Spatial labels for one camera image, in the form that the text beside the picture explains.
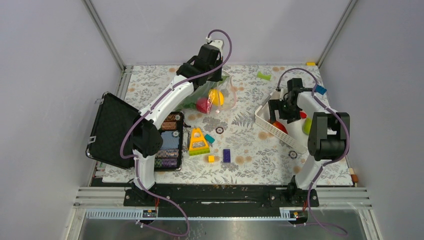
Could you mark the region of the clear pink-dotted zip bag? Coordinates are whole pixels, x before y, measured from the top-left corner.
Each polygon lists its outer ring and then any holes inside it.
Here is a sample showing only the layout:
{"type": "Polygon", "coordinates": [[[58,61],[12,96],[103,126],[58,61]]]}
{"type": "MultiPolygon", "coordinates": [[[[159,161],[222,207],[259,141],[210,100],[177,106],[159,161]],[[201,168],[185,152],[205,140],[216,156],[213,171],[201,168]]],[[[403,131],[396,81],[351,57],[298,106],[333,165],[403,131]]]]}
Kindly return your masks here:
{"type": "Polygon", "coordinates": [[[233,85],[233,76],[222,72],[219,82],[208,81],[194,93],[186,97],[176,111],[196,110],[202,114],[220,113],[232,109],[237,102],[237,94],[233,85]]]}

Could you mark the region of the yellow lemon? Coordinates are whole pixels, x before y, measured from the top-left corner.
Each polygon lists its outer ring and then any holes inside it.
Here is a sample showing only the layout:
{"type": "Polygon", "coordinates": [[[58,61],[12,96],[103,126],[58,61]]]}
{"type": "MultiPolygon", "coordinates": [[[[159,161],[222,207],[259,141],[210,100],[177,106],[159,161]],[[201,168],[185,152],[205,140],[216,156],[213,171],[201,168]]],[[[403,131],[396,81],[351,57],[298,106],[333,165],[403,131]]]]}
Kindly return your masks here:
{"type": "Polygon", "coordinates": [[[208,98],[212,105],[220,107],[225,103],[225,97],[223,93],[217,89],[211,89],[208,92],[208,98]]]}

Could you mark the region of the red apple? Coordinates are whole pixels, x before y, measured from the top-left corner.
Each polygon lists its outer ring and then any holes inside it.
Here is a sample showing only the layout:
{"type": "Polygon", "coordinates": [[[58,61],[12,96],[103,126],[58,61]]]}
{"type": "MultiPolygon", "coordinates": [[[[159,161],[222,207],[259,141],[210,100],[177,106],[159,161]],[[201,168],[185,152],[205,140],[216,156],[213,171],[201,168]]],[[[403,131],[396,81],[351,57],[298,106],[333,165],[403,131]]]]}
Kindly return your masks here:
{"type": "Polygon", "coordinates": [[[202,114],[209,114],[212,107],[212,103],[208,97],[201,97],[196,101],[195,107],[198,112],[202,114]]]}

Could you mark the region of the long green cucumber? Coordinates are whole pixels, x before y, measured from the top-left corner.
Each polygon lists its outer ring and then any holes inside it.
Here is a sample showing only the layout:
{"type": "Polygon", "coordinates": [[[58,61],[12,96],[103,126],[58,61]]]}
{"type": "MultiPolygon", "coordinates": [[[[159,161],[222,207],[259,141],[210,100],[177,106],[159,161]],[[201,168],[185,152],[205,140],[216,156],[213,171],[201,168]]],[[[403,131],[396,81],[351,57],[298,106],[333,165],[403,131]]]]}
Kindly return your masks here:
{"type": "Polygon", "coordinates": [[[229,102],[229,79],[229,75],[223,75],[220,81],[207,81],[186,97],[175,110],[197,110],[203,114],[209,114],[211,110],[219,111],[229,102]]]}

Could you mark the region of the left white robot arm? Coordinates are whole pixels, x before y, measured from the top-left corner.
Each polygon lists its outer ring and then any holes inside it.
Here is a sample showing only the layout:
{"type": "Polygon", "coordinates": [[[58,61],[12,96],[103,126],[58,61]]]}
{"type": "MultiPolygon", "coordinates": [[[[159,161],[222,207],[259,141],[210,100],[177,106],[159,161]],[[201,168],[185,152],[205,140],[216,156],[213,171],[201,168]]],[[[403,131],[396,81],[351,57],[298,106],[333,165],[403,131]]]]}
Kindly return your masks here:
{"type": "Polygon", "coordinates": [[[188,96],[206,82],[219,82],[222,79],[223,40],[210,40],[200,47],[197,55],[183,63],[176,71],[170,84],[140,111],[125,135],[132,142],[134,159],[134,184],[139,188],[136,199],[144,206],[152,204],[155,192],[151,189],[156,183],[154,176],[155,155],[163,144],[159,129],[168,115],[188,96]]]}

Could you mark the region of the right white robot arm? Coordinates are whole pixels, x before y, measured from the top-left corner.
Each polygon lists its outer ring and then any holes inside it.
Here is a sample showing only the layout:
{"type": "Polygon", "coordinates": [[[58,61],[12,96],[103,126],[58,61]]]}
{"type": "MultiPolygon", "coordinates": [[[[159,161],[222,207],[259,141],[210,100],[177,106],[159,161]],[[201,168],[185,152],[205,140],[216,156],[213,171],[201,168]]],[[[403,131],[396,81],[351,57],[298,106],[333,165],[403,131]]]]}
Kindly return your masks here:
{"type": "Polygon", "coordinates": [[[279,99],[268,101],[269,122],[283,120],[292,124],[301,120],[301,112],[311,120],[307,139],[309,157],[302,170],[287,185],[285,198],[293,206],[310,199],[312,189],[324,168],[343,159],[350,148],[350,115],[326,106],[301,78],[287,82],[287,91],[279,99]]]}

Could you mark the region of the red chili pepper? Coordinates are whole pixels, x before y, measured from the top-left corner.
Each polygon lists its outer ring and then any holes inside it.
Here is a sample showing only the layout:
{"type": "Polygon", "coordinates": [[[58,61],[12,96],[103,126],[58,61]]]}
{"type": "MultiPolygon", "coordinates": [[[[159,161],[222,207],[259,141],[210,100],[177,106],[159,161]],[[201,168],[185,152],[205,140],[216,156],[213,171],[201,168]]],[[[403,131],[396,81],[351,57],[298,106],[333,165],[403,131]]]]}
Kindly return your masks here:
{"type": "Polygon", "coordinates": [[[300,114],[301,119],[307,118],[307,114],[305,112],[301,111],[299,114],[300,114]]]}

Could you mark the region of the green apple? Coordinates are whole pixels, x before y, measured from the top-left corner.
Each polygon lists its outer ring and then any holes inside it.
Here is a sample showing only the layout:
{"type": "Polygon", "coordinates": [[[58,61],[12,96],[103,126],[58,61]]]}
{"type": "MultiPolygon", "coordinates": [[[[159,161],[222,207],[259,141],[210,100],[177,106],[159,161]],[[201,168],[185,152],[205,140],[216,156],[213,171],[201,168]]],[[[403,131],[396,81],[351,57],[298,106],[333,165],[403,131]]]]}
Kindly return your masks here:
{"type": "Polygon", "coordinates": [[[305,118],[302,126],[302,131],[304,134],[309,135],[312,127],[312,120],[310,118],[305,118]]]}

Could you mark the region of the poker chip on mat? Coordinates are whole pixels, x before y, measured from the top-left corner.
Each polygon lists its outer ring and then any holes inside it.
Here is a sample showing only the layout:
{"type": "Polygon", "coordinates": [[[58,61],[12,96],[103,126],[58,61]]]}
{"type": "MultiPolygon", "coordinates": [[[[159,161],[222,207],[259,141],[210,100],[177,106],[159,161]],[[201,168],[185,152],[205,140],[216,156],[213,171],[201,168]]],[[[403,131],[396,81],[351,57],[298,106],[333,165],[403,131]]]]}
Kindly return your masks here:
{"type": "Polygon", "coordinates": [[[291,159],[296,159],[298,156],[297,152],[294,150],[291,150],[288,155],[291,159]]]}

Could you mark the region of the purple lego brick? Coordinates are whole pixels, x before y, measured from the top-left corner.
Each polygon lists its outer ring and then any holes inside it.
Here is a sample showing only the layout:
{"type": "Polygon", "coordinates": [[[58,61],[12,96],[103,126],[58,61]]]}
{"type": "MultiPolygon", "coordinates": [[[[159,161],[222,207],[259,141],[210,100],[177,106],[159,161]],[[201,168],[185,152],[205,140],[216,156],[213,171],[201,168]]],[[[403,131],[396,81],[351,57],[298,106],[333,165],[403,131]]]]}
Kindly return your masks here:
{"type": "Polygon", "coordinates": [[[230,163],[231,162],[231,150],[230,149],[223,149],[223,162],[224,163],[230,163]]]}

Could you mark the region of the teal small block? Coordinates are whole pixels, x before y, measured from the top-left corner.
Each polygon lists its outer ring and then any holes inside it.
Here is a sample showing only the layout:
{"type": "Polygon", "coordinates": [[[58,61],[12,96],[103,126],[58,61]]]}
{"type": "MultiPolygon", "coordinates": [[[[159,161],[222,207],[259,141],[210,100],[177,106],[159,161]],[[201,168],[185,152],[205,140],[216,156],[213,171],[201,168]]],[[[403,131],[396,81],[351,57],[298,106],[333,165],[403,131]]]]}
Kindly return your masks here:
{"type": "Polygon", "coordinates": [[[209,134],[206,134],[206,135],[204,135],[204,138],[205,138],[205,140],[208,142],[208,143],[210,143],[210,144],[213,144],[216,140],[215,140],[215,138],[213,138],[211,135],[209,135],[209,134]]]}

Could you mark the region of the small yellow cube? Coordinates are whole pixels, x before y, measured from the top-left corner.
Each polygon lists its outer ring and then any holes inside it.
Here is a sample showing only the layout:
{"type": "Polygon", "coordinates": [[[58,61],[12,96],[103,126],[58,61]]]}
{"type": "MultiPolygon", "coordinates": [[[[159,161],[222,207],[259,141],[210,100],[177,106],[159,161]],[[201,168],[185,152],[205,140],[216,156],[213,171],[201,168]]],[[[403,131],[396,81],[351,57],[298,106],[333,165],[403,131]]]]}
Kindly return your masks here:
{"type": "Polygon", "coordinates": [[[209,163],[214,163],[215,162],[215,157],[213,155],[209,155],[208,158],[207,158],[207,161],[209,163]]]}

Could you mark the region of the yellow triangular toy block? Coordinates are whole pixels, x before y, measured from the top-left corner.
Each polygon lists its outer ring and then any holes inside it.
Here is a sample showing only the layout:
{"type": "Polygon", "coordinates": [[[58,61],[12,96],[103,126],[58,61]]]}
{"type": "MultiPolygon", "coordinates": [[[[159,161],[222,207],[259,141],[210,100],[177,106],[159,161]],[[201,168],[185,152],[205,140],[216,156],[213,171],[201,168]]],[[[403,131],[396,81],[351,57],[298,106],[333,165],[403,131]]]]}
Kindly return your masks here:
{"type": "Polygon", "coordinates": [[[210,153],[210,147],[203,132],[200,128],[193,128],[188,145],[188,155],[197,156],[208,153],[210,153]]]}

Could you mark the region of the black poker chip case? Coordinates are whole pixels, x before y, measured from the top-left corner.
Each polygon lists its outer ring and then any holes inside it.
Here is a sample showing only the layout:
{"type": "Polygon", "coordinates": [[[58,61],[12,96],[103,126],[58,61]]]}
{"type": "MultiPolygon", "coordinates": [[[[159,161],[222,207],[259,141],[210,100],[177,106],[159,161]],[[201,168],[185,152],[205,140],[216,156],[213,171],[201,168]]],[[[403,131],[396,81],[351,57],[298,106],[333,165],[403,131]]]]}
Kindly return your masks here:
{"type": "MultiPolygon", "coordinates": [[[[99,101],[86,156],[121,169],[133,168],[134,160],[121,158],[120,148],[130,127],[140,118],[139,111],[110,92],[105,92],[99,101]]],[[[184,114],[171,112],[158,130],[163,143],[155,155],[156,172],[181,169],[183,130],[184,114]]]]}

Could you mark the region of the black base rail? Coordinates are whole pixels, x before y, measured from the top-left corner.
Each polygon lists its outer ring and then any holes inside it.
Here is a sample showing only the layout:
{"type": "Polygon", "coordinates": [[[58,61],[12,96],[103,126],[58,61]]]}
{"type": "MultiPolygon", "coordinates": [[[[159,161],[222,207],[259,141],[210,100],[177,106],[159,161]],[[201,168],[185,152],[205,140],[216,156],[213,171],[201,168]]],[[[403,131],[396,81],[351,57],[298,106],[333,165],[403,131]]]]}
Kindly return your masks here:
{"type": "Polygon", "coordinates": [[[151,189],[156,197],[131,184],[123,200],[125,207],[152,207],[159,217],[180,217],[182,208],[188,217],[278,217],[280,208],[319,207],[316,190],[292,186],[234,184],[164,184],[151,189]]]}

